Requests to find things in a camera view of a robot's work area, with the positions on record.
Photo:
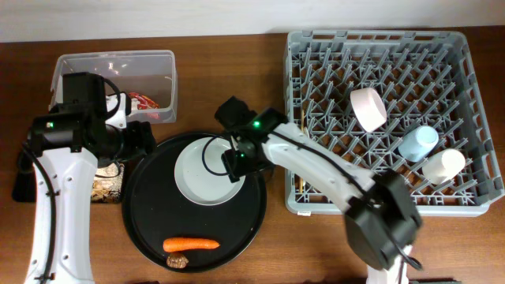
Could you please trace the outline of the red snack wrapper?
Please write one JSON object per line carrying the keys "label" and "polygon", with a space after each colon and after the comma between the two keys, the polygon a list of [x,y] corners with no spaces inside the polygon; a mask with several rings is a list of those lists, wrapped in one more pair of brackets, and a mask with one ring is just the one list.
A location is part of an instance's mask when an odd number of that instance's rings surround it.
{"label": "red snack wrapper", "polygon": [[131,99],[131,114],[144,114],[146,110],[159,109],[159,104],[137,92],[129,92]]}

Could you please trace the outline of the grey plate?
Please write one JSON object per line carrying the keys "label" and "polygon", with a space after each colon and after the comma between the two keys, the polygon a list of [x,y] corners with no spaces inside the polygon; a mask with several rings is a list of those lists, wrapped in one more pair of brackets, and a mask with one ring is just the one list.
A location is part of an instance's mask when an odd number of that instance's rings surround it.
{"label": "grey plate", "polygon": [[174,167],[174,178],[181,194],[195,204],[215,206],[231,200],[241,190],[245,177],[232,182],[229,176],[216,176],[202,162],[204,146],[211,137],[196,139],[185,146]]}

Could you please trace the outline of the peanut shells and rice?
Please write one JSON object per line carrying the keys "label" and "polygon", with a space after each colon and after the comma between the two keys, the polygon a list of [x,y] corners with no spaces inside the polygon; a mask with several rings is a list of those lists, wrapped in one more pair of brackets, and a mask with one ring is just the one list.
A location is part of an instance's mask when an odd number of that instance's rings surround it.
{"label": "peanut shells and rice", "polygon": [[121,163],[111,163],[96,171],[92,185],[92,203],[117,204],[121,201],[124,169],[125,166]]}

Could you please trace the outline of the wooden chopstick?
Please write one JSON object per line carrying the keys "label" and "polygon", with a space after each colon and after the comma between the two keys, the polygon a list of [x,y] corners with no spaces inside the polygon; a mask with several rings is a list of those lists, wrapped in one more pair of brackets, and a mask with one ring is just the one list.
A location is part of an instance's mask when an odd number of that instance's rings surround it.
{"label": "wooden chopstick", "polygon": [[[305,133],[305,110],[301,108],[301,119],[300,119],[300,128],[302,133]],[[299,193],[302,194],[305,191],[305,180],[300,177],[299,178]]]}

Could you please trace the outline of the orange carrot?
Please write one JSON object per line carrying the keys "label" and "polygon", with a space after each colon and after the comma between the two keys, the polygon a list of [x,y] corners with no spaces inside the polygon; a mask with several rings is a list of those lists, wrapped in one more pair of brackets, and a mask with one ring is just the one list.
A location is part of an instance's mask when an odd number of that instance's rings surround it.
{"label": "orange carrot", "polygon": [[165,252],[182,252],[195,249],[216,249],[220,243],[211,239],[194,237],[172,237],[163,242]]}

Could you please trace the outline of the brown walnut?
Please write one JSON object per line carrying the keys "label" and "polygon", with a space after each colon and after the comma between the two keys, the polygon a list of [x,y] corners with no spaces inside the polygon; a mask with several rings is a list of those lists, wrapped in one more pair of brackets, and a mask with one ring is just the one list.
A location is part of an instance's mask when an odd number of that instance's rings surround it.
{"label": "brown walnut", "polygon": [[166,265],[174,269],[183,269],[189,260],[181,252],[172,252],[166,259]]}

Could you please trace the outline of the pink bowl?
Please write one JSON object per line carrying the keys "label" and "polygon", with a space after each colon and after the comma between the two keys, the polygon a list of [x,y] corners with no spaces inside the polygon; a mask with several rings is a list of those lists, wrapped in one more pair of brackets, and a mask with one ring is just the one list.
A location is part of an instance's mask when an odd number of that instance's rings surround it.
{"label": "pink bowl", "polygon": [[353,112],[362,128],[371,133],[387,121],[387,112],[374,88],[362,88],[350,93]]}

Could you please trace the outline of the blue cup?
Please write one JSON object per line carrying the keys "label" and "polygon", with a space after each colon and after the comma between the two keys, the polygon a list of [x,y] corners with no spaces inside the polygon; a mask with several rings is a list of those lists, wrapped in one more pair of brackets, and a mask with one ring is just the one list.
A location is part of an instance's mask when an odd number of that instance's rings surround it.
{"label": "blue cup", "polygon": [[403,137],[398,153],[404,159],[417,163],[432,151],[438,141],[438,132],[431,126],[422,125]]}

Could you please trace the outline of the cream white cup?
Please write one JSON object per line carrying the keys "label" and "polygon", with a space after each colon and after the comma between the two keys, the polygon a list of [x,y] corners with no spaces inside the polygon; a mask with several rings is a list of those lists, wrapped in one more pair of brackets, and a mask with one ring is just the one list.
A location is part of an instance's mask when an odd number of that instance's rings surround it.
{"label": "cream white cup", "polygon": [[465,156],[460,151],[449,148],[431,156],[421,169],[431,183],[439,185],[454,178],[465,165]]}

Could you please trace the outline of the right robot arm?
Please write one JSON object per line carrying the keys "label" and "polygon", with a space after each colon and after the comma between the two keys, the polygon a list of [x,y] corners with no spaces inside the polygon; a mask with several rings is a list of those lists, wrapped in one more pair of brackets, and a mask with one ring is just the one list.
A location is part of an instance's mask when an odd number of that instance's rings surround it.
{"label": "right robot arm", "polygon": [[258,114],[232,96],[215,112],[231,148],[221,159],[232,182],[281,166],[323,193],[343,214],[346,238],[368,266],[369,283],[407,283],[410,256],[421,216],[402,175],[376,174],[356,166],[308,138],[285,114]]}

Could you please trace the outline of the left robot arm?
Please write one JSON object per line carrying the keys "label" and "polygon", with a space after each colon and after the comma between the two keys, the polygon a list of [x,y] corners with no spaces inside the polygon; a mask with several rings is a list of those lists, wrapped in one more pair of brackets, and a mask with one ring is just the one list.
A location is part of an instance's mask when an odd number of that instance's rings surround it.
{"label": "left robot arm", "polygon": [[99,168],[151,154],[147,121],[127,121],[131,100],[95,73],[62,77],[62,100],[34,119],[23,151],[36,178],[26,283],[91,283],[90,206]]}

